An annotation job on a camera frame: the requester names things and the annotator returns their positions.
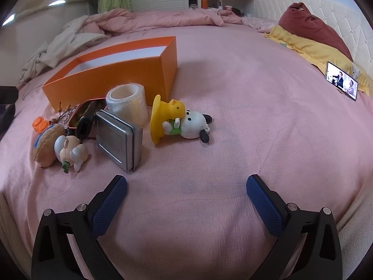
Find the ceiling light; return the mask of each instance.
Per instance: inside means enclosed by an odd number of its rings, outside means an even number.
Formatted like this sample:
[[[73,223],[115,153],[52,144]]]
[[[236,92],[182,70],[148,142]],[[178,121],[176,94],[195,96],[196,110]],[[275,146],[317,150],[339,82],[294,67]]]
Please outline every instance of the ceiling light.
[[[3,23],[3,26],[5,24],[8,24],[9,22],[13,21],[14,20],[14,16],[15,16],[15,14],[12,14],[8,19],[6,19],[6,21]]]
[[[48,6],[53,6],[53,5],[58,5],[58,4],[64,4],[64,3],[66,3],[65,0],[57,0],[57,1],[49,4]]]

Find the pillow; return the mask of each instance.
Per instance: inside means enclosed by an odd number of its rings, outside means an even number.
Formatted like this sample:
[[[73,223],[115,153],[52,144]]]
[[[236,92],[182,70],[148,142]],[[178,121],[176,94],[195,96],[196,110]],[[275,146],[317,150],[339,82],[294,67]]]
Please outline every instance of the pillow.
[[[334,47],[353,61],[347,45],[337,32],[312,15],[304,3],[290,5],[280,18],[279,25],[293,35]]]
[[[303,59],[317,66],[323,74],[326,72],[326,64],[331,62],[348,75],[354,76],[354,66],[357,65],[352,63],[344,54],[334,47],[298,37],[289,33],[279,25],[273,27],[271,32],[265,33],[264,36],[296,51]],[[360,70],[359,76],[356,79],[359,83],[358,90],[370,95],[369,80],[371,79],[360,67],[358,68]]]

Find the pink bedsheet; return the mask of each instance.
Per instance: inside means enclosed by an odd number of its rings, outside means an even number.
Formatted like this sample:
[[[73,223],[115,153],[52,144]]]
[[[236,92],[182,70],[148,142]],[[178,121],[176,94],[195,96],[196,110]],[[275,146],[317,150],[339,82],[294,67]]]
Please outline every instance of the pink bedsheet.
[[[125,279],[248,279],[275,241],[246,195],[248,176],[259,174],[302,209],[327,206],[337,220],[372,180],[373,99],[340,94],[317,68],[254,29],[156,29],[87,51],[168,35],[178,49],[173,98],[213,117],[210,143],[166,136],[156,147],[146,128],[131,174],[94,140],[85,142],[91,157],[79,173],[64,174],[58,163],[38,167],[31,123],[53,116],[39,86],[58,68],[21,90],[0,142],[0,189],[30,252],[45,209],[73,210],[122,174],[128,195],[99,242]]]

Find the metal screw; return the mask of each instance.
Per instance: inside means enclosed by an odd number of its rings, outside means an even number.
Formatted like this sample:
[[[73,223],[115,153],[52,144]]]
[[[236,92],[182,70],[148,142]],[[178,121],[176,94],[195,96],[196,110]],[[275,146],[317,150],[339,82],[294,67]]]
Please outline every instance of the metal screw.
[[[298,209],[298,206],[295,203],[289,203],[288,204],[288,209],[292,211],[296,211]]]
[[[332,213],[332,211],[327,207],[323,208],[323,212],[325,213],[325,215],[330,215]]]
[[[86,208],[87,208],[87,204],[83,203],[83,204],[79,204],[76,209],[80,212],[83,212],[85,211]]]
[[[51,213],[52,213],[52,210],[50,208],[48,208],[44,211],[43,215],[48,217]]]

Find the metal tin box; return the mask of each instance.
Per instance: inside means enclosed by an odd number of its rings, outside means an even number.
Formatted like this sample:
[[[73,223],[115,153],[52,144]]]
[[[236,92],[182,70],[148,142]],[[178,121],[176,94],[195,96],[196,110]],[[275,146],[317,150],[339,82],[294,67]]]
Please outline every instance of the metal tin box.
[[[126,123],[110,111],[96,113],[97,146],[124,171],[134,170],[142,153],[142,128]]]

